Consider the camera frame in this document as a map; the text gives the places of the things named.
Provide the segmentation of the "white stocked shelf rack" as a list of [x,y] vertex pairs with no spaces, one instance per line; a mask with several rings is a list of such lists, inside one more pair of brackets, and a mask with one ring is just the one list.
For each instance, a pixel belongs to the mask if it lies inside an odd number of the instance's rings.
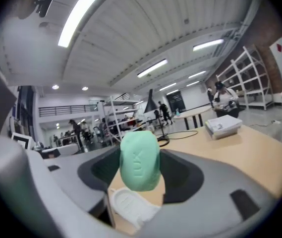
[[118,145],[129,132],[147,128],[140,109],[140,100],[133,100],[128,94],[110,96],[103,102],[106,136],[112,145]]

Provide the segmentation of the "white round table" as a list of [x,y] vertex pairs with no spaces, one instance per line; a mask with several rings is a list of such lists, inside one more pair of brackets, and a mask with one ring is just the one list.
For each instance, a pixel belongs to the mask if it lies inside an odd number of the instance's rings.
[[216,113],[212,109],[211,105],[205,105],[184,111],[179,115],[175,115],[173,118],[175,120],[184,121],[186,130],[189,130],[190,127],[188,121],[190,119],[192,120],[194,128],[200,128],[205,125],[207,120],[216,118]]

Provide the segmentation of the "white soap dish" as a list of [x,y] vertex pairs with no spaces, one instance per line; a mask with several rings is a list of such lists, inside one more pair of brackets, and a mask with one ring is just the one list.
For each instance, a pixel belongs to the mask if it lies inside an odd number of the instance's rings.
[[115,213],[139,230],[160,211],[161,206],[154,205],[143,196],[127,187],[111,189],[110,204]]

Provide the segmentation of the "black desk lamp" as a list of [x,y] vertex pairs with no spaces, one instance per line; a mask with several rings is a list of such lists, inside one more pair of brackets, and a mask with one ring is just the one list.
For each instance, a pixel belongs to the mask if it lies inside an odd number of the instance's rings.
[[[150,89],[148,101],[147,101],[147,106],[145,108],[144,113],[148,113],[150,111],[157,111],[157,110],[158,110],[158,107],[153,100],[153,89]],[[159,136],[157,138],[157,140],[158,140],[158,142],[163,142],[163,144],[160,144],[160,147],[164,147],[164,146],[167,146],[169,144],[170,140],[169,140],[168,136],[165,135],[165,133],[164,133],[163,125],[162,125],[161,120],[160,120],[160,115],[158,115],[157,120],[159,122],[159,127],[160,127],[160,130],[162,132],[162,135]]]

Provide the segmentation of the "black mezzanine railing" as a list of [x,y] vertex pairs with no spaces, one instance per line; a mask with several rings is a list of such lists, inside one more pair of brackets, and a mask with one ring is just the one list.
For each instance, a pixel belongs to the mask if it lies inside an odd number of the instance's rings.
[[68,114],[97,112],[97,105],[73,105],[39,108],[39,117],[61,116]]

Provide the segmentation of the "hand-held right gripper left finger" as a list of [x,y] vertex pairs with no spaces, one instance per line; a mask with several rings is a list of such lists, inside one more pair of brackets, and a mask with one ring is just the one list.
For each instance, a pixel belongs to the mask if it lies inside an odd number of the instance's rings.
[[111,213],[108,188],[119,168],[120,147],[45,160],[62,191],[89,214]]

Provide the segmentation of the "light wooden table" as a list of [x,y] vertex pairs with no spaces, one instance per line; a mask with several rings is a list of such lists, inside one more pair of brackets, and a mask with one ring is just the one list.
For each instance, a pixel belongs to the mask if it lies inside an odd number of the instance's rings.
[[[178,133],[163,150],[177,151],[232,165],[268,190],[276,199],[276,203],[282,197],[282,143],[247,126],[242,126],[237,134],[219,140],[213,140],[203,127],[192,137]],[[164,194],[163,181],[159,182],[154,190],[141,193],[148,201],[161,207]],[[160,232],[159,212],[139,231],[122,217],[114,215],[113,218],[114,227],[105,238],[241,238],[248,233]]]

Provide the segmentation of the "small green object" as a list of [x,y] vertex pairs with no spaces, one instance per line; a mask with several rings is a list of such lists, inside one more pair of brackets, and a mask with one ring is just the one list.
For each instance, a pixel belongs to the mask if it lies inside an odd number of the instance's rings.
[[158,185],[160,146],[156,136],[148,131],[127,133],[120,144],[120,176],[133,191],[151,191]]

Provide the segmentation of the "black door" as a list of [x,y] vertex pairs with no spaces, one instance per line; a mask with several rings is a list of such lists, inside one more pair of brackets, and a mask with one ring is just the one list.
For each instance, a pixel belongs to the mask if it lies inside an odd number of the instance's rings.
[[172,92],[167,95],[167,100],[172,112],[176,113],[178,110],[180,113],[186,110],[182,95],[180,91]]

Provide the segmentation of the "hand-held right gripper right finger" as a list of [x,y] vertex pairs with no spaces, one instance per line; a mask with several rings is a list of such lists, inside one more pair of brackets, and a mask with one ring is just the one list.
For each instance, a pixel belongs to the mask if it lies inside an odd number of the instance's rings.
[[161,150],[165,181],[160,232],[250,232],[276,204],[274,196],[232,165]]

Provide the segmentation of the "white empty shelf rack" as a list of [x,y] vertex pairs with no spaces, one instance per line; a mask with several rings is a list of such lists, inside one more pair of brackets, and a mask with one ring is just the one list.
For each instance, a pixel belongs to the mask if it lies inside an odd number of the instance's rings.
[[243,109],[267,110],[274,103],[267,69],[255,45],[244,46],[216,78],[237,94]]

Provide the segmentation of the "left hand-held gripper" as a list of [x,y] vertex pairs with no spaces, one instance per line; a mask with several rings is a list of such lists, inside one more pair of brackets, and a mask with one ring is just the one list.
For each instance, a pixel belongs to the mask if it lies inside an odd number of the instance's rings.
[[36,143],[31,136],[13,132],[11,139],[19,143],[26,150],[38,152],[43,159],[52,159],[61,156],[71,156],[79,151],[77,144],[69,144],[57,147],[56,149],[43,149],[40,143]]

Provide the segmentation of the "ceiling tube lights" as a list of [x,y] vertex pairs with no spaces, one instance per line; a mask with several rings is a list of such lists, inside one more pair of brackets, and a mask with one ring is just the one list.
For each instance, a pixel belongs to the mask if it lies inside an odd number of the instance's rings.
[[78,0],[58,42],[70,52],[57,90],[144,93],[212,65],[216,47],[192,48],[239,26],[244,11],[230,2]]

